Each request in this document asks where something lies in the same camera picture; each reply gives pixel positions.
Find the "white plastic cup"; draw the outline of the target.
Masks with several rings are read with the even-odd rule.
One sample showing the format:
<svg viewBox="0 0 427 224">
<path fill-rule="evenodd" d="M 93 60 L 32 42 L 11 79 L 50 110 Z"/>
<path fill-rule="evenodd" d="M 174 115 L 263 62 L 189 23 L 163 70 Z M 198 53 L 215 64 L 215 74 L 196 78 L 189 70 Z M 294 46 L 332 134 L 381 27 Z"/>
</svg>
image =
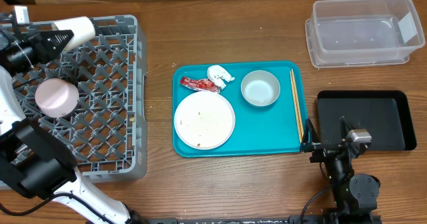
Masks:
<svg viewBox="0 0 427 224">
<path fill-rule="evenodd" d="M 53 30 L 71 30 L 73 38 L 65 46 L 64 51 L 70 51 L 90 41 L 95 37 L 95 28 L 88 17 L 74 17 L 54 21 L 51 24 Z"/>
</svg>

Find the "grey-white small bowl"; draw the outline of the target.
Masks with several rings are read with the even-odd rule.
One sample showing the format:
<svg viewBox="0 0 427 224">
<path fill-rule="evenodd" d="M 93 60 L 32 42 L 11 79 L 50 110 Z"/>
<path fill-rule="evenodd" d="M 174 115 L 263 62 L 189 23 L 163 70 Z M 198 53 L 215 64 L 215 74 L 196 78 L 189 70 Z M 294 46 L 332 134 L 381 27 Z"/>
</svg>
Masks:
<svg viewBox="0 0 427 224">
<path fill-rule="evenodd" d="M 241 82 L 243 98 L 255 107 L 267 107 L 280 96 L 280 82 L 270 72 L 256 70 L 248 73 Z"/>
</svg>

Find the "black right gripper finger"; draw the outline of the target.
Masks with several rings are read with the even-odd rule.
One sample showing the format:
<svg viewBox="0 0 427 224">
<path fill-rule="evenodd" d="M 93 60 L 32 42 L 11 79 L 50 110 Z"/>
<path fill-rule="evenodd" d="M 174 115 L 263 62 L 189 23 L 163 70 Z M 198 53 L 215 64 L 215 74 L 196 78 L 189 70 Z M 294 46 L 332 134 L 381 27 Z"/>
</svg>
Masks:
<svg viewBox="0 0 427 224">
<path fill-rule="evenodd" d="M 320 139 L 309 118 L 305 120 L 304 134 L 300 143 L 300 151 L 314 151 L 320 145 Z"/>
<path fill-rule="evenodd" d="M 340 132 L 342 140 L 350 141 L 351 140 L 351 131 L 354 129 L 354 126 L 350 124 L 344 116 L 340 117 Z"/>
</svg>

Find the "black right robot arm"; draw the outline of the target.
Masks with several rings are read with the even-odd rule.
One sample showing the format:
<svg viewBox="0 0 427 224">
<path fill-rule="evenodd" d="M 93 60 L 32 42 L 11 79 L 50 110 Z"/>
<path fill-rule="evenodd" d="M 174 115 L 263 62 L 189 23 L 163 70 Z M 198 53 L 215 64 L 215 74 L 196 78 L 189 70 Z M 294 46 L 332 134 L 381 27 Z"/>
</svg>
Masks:
<svg viewBox="0 0 427 224">
<path fill-rule="evenodd" d="M 366 129 L 357 129 L 345 117 L 340 118 L 342 139 L 336 145 L 320 143 L 314 126 L 305 120 L 302 151 L 311 153 L 310 161 L 319 163 L 322 175 L 329 186 L 315 194 L 300 214 L 301 223 L 380 223 L 379 216 L 372 214 L 377 209 L 380 180 L 365 173 L 356 174 L 352 160 L 364 154 L 372 143 Z M 306 217 L 308 206 L 319 196 L 331 191 L 334 207 L 322 211 L 319 217 Z"/>
</svg>

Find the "pink plastic cup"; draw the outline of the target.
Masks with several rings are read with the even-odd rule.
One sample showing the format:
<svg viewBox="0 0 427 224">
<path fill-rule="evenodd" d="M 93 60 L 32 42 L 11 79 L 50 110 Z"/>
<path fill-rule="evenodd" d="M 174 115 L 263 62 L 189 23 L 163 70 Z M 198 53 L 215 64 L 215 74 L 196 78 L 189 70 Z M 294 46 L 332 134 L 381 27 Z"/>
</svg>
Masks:
<svg viewBox="0 0 427 224">
<path fill-rule="evenodd" d="M 70 114 L 77 106 L 79 91 L 75 85 L 58 78 L 42 82 L 36 89 L 35 102 L 48 117 Z"/>
</svg>

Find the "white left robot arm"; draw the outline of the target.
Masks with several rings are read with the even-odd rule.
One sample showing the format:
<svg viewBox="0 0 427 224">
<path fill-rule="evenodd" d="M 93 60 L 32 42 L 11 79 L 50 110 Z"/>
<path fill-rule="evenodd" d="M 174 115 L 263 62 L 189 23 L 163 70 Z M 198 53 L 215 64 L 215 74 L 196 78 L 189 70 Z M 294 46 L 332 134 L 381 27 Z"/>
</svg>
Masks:
<svg viewBox="0 0 427 224">
<path fill-rule="evenodd" d="M 88 181 L 70 150 L 26 118 L 16 100 L 12 77 L 56 59 L 73 36 L 71 30 L 41 31 L 1 50 L 2 113 L 12 115 L 8 121 L 1 120 L 1 181 L 25 198 L 42 199 L 22 215 L 54 201 L 92 223 L 146 223 L 137 212 Z"/>
</svg>

